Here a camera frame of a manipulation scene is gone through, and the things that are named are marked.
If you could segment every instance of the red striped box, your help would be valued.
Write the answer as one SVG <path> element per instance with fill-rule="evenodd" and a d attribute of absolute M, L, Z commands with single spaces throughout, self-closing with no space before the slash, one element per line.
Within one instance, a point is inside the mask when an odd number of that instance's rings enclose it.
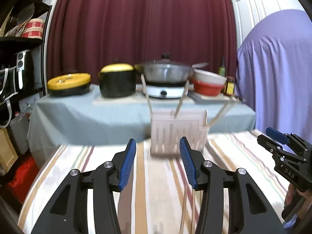
<path fill-rule="evenodd" d="M 43 30 L 44 27 L 44 21 L 40 18 L 34 18 L 27 22 L 25 26 L 25 30 L 31 29 L 31 28 L 41 28 Z"/>
<path fill-rule="evenodd" d="M 21 35 L 22 38 L 33 38 L 33 39 L 42 39 L 43 37 L 43 31 L 40 30 L 40 28 L 35 28 L 35 29 L 28 29 L 23 32 Z"/>

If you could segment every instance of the table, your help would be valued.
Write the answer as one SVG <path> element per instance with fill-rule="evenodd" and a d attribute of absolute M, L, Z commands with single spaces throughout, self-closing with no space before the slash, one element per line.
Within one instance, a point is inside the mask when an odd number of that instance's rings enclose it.
<path fill-rule="evenodd" d="M 274 171 L 271 154 L 257 143 L 259 131 L 217 133 L 208 135 L 204 158 L 223 169 L 245 168 L 263 191 L 281 218 L 289 185 Z M 122 233 L 179 233 L 186 174 L 181 159 L 153 158 L 150 140 L 137 144 L 137 153 L 128 185 L 121 193 L 113 193 Z M 62 145 L 40 170 L 20 213 L 19 227 L 30 234 L 50 197 L 73 168 L 82 172 L 96 169 L 125 145 L 73 146 Z M 187 212 L 184 234 L 190 233 L 191 186 L 187 186 Z M 225 194 L 224 230 L 228 227 L 228 195 Z M 198 219 L 201 194 L 195 193 Z M 94 234 L 93 191 L 88 191 L 88 229 Z"/>
<path fill-rule="evenodd" d="M 153 99 L 153 108 L 176 108 L 178 100 Z M 182 108 L 204 108 L 208 120 L 223 102 L 197 104 L 187 98 Z M 255 112 L 246 105 L 235 105 L 215 123 L 210 133 L 252 130 Z M 27 139 L 36 164 L 41 167 L 60 144 L 114 145 L 150 138 L 150 113 L 146 99 L 136 93 L 119 99 L 101 98 L 99 86 L 92 84 L 82 96 L 39 99 L 33 108 Z"/>

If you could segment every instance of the glass jar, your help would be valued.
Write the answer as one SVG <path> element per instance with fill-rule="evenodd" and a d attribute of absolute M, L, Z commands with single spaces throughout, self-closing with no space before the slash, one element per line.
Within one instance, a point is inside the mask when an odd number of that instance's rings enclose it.
<path fill-rule="evenodd" d="M 234 94 L 234 85 L 235 85 L 235 78 L 232 76 L 227 76 L 227 81 L 224 87 L 224 95 L 231 97 Z"/>

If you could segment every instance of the metal pivot screw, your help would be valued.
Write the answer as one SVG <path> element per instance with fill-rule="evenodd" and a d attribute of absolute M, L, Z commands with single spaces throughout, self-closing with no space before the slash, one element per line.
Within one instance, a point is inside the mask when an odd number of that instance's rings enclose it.
<path fill-rule="evenodd" d="M 212 164 L 212 162 L 210 162 L 210 161 L 205 161 L 205 162 L 204 162 L 204 166 L 206 166 L 206 167 L 212 167 L 213 164 Z"/>
<path fill-rule="evenodd" d="M 239 168 L 238 169 L 238 173 L 241 174 L 241 175 L 245 175 L 247 172 L 244 168 Z"/>
<path fill-rule="evenodd" d="M 107 162 L 104 163 L 104 167 L 105 168 L 111 168 L 112 166 L 113 166 L 113 163 L 110 162 L 110 161 L 107 161 Z"/>
<path fill-rule="evenodd" d="M 70 172 L 70 175 L 71 176 L 76 176 L 78 174 L 78 170 L 77 169 L 73 169 L 73 170 L 71 170 L 71 172 Z"/>

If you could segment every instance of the red bag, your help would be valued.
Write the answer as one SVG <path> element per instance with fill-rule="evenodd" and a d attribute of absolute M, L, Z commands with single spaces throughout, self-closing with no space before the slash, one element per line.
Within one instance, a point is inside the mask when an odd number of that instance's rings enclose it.
<path fill-rule="evenodd" d="M 35 160 L 29 155 L 17 168 L 14 179 L 6 184 L 7 190 L 9 190 L 20 203 L 23 203 L 38 172 L 39 169 L 35 164 Z"/>

